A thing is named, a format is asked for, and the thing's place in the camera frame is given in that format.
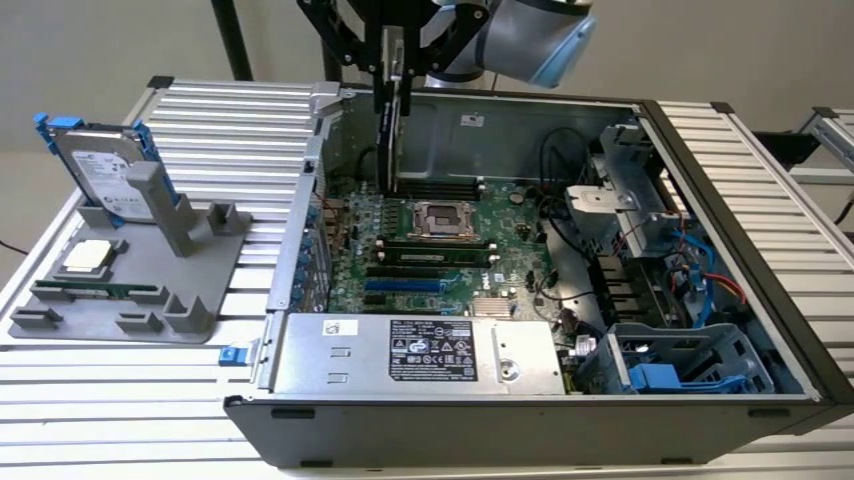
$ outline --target black metal stand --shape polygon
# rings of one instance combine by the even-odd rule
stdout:
[[[210,0],[213,15],[216,15],[216,26],[218,35],[222,38],[222,46],[228,55],[228,65],[234,80],[252,81],[252,67],[249,66],[249,55],[242,43],[242,33],[240,32],[240,20],[233,0]]]

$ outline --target motherboard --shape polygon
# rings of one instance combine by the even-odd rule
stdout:
[[[476,200],[387,198],[364,184],[327,202],[331,313],[408,313],[551,320],[536,292],[552,269],[537,204],[513,183]]]

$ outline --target white label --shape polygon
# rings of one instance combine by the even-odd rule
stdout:
[[[483,115],[461,115],[459,117],[459,124],[463,127],[481,127],[484,121]]]
[[[323,335],[359,335],[359,320],[324,320]]]
[[[125,180],[128,162],[118,155],[77,150],[72,157],[105,210],[125,220],[153,220],[142,194]]]

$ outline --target cpu socket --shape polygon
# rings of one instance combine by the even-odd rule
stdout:
[[[465,202],[417,202],[412,206],[411,238],[476,240],[471,221],[473,208]]]

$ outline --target blue ram slot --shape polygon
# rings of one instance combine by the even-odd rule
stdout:
[[[429,292],[441,293],[439,280],[381,281],[364,282],[364,290],[371,292]]]

